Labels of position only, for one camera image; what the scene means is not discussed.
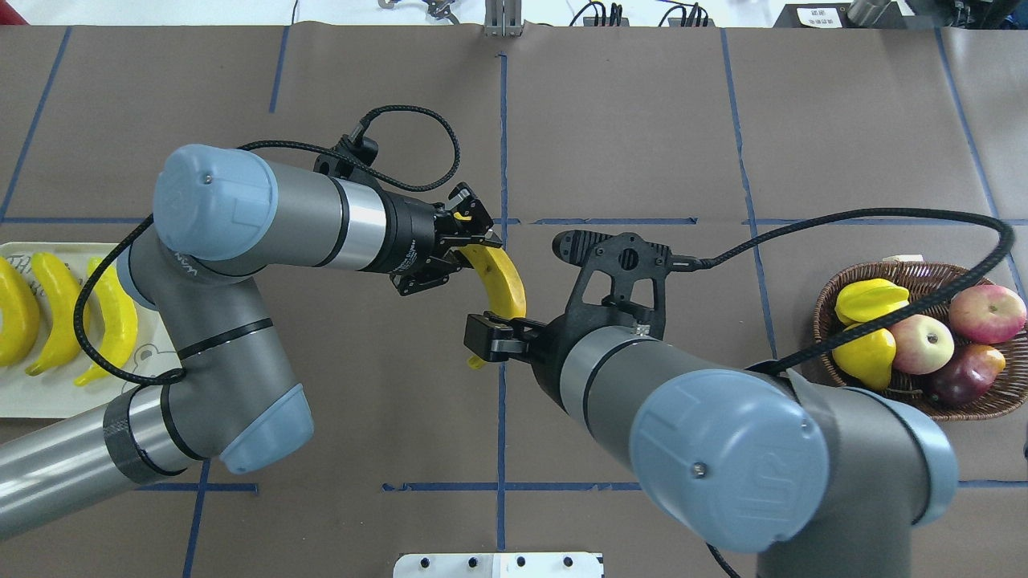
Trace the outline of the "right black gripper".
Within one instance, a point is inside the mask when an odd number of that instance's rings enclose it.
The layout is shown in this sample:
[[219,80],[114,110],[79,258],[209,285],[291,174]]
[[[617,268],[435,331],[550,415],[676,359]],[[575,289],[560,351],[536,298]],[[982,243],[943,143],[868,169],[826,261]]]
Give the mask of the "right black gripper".
[[500,317],[495,312],[466,317],[465,345],[479,354],[479,365],[517,360],[533,366],[540,389],[566,410],[561,397],[561,371],[570,350],[589,332],[595,322],[559,315],[549,324],[528,319]]

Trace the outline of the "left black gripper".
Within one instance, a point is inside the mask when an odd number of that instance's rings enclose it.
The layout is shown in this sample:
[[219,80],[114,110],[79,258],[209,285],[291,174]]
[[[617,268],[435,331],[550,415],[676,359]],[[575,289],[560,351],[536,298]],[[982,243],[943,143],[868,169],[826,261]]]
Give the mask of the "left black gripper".
[[390,225],[395,237],[382,267],[400,295],[447,284],[451,274],[467,266],[465,257],[447,255],[447,248],[503,245],[491,214],[466,182],[460,182],[445,202],[397,193],[387,193],[386,198],[394,212]]

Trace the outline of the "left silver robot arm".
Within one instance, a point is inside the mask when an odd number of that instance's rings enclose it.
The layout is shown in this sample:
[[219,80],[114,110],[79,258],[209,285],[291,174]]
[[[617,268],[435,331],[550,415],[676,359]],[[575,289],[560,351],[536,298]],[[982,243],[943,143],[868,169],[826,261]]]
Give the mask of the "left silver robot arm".
[[313,169],[190,144],[157,179],[153,223],[117,257],[128,296],[157,311],[183,376],[2,446],[2,538],[218,457],[257,470],[313,438],[295,376],[255,283],[273,264],[387,274],[423,291],[462,266],[458,246],[500,246],[466,184],[444,202],[386,191],[386,177],[321,153]]

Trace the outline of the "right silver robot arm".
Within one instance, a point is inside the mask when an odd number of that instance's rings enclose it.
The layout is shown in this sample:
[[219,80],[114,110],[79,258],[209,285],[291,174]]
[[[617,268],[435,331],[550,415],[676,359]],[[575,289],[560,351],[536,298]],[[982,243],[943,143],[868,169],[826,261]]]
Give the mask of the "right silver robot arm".
[[724,367],[635,320],[467,317],[465,345],[521,360],[540,387],[710,546],[759,577],[909,577],[915,527],[959,483],[929,417],[867,390]]

